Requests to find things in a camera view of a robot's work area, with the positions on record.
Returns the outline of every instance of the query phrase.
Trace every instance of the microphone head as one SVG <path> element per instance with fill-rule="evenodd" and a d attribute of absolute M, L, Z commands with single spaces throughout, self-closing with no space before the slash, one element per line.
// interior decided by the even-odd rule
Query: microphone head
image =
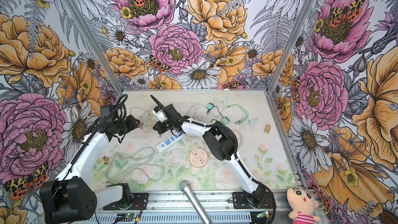
<path fill-rule="evenodd" d="M 189 182 L 187 180 L 184 180 L 180 183 L 181 190 L 183 190 L 187 186 L 189 186 Z"/>

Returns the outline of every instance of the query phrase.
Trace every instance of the microphone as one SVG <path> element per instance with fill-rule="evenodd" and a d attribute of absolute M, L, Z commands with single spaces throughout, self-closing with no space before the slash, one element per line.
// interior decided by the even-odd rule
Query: microphone
<path fill-rule="evenodd" d="M 196 198 L 195 194 L 193 193 L 191 187 L 189 186 L 189 182 L 184 180 L 180 183 L 181 191 L 188 197 L 189 201 L 192 203 L 193 207 L 195 208 L 196 212 L 202 219 L 204 224 L 210 224 L 211 220 L 209 216 L 206 214 L 205 210 L 203 209 L 202 205 Z"/>

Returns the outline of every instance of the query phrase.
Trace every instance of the white power strip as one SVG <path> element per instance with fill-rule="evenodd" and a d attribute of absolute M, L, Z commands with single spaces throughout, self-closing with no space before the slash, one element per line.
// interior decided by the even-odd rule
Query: white power strip
<path fill-rule="evenodd" d="M 168 137 L 164 141 L 160 142 L 156 148 L 159 152 L 164 152 L 177 143 L 184 135 L 181 132 L 175 133 L 175 135 Z"/>

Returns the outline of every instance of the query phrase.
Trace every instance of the small gold object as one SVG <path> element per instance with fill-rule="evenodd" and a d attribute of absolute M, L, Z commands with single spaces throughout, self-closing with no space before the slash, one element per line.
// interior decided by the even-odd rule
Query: small gold object
<path fill-rule="evenodd" d="M 268 134 L 270 130 L 271 130 L 271 125 L 270 124 L 266 124 L 266 128 L 264 129 L 264 132 L 266 134 Z"/>

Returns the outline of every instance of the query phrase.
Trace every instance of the microphone handle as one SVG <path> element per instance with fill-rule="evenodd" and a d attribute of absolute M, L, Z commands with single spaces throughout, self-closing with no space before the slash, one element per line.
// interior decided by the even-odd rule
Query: microphone handle
<path fill-rule="evenodd" d="M 206 211 L 203 209 L 202 205 L 196 198 L 195 194 L 192 190 L 189 190 L 188 187 L 185 187 L 182 192 L 188 197 L 189 201 L 192 203 L 193 207 L 195 208 L 196 212 L 198 213 L 199 217 L 202 219 L 204 224 L 210 224 L 211 220 L 209 216 L 206 214 Z"/>

